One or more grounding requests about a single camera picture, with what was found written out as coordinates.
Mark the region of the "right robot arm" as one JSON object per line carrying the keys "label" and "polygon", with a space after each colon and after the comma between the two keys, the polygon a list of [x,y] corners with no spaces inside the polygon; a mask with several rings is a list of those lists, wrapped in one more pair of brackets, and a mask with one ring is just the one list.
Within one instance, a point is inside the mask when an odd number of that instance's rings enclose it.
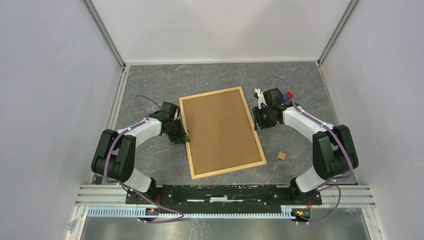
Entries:
{"label": "right robot arm", "polygon": [[359,160],[347,126],[329,124],[312,116],[292,100],[289,91],[255,88],[254,97],[258,100],[252,109],[256,130],[284,124],[312,144],[312,167],[289,184],[288,196],[293,203],[302,204],[313,190],[321,190],[353,174]]}

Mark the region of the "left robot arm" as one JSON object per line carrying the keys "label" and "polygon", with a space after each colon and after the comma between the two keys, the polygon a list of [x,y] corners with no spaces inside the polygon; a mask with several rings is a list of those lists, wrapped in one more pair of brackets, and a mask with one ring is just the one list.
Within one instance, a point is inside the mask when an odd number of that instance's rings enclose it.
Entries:
{"label": "left robot arm", "polygon": [[135,168],[136,149],[147,140],[163,134],[174,144],[190,140],[183,127],[180,107],[167,101],[159,110],[132,126],[104,130],[91,162],[92,172],[138,191],[137,196],[145,204],[153,203],[157,198],[156,182]]}

